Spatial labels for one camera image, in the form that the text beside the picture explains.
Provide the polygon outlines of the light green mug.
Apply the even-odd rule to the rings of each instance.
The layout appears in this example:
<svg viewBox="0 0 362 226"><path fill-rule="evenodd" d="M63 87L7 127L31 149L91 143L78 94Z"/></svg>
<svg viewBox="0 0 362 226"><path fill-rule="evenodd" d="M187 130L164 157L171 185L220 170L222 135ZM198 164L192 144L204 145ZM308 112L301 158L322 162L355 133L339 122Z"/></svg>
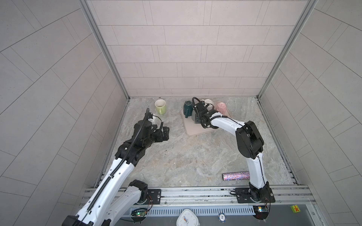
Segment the light green mug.
<svg viewBox="0 0 362 226"><path fill-rule="evenodd" d="M158 99L155 101L156 112L160 115L166 113L166 101L164 99Z"/></svg>

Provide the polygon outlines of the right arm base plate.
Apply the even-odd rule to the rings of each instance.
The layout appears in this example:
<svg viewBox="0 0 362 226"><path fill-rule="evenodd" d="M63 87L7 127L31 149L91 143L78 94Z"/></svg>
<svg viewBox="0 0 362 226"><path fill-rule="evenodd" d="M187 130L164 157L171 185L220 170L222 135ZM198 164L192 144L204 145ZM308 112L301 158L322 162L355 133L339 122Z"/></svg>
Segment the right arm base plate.
<svg viewBox="0 0 362 226"><path fill-rule="evenodd" d="M230 194L237 198L238 203L275 203L272 190L268 187L256 188L236 188Z"/></svg>

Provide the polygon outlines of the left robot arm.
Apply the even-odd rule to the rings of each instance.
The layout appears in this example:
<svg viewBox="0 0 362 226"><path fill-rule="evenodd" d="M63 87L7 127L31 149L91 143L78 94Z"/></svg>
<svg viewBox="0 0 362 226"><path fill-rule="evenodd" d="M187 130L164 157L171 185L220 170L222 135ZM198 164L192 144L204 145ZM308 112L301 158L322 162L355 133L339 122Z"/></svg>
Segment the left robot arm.
<svg viewBox="0 0 362 226"><path fill-rule="evenodd" d="M147 148L153 143L167 141L170 129L157 126L149 120L140 120L134 126L131 139L119 148L115 159L90 200L77 212L68 215L64 226L112 226L136 203L144 203L148 196L148 185L134 180L126 191L115 198L125 179L134 170Z"/></svg>

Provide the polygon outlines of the grey mug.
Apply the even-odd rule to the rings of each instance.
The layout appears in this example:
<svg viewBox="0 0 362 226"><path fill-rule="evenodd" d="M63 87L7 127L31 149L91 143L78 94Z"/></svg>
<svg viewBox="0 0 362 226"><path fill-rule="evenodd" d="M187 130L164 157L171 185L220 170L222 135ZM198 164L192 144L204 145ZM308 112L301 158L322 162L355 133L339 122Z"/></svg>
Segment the grey mug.
<svg viewBox="0 0 362 226"><path fill-rule="evenodd" d="M195 124L201 123L199 115L194 110L192 111L191 119L194 121Z"/></svg>

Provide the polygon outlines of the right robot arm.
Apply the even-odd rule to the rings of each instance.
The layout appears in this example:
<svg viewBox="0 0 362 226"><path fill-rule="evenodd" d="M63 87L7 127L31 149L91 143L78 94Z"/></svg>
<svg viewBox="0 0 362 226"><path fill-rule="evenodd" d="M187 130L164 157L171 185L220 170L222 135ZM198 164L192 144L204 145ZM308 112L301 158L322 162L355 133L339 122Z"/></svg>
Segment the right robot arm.
<svg viewBox="0 0 362 226"><path fill-rule="evenodd" d="M203 128L223 129L236 137L239 152L246 158L250 175L249 188L236 188L231 195L238 198L239 203L264 202L271 204L275 197L270 188L263 166L264 140L252 121L241 122L221 114L214 108L208 110L198 98L192 98L193 109L199 117Z"/></svg>

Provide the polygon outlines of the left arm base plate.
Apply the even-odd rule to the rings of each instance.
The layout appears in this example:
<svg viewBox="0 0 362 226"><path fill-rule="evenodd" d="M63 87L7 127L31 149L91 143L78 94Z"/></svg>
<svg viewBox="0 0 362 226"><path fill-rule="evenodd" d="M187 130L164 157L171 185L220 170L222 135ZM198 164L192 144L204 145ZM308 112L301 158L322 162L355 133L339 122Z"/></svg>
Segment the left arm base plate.
<svg viewBox="0 0 362 226"><path fill-rule="evenodd" d="M158 205L161 202L161 193L161 189L149 189L145 199L137 202L136 205Z"/></svg>

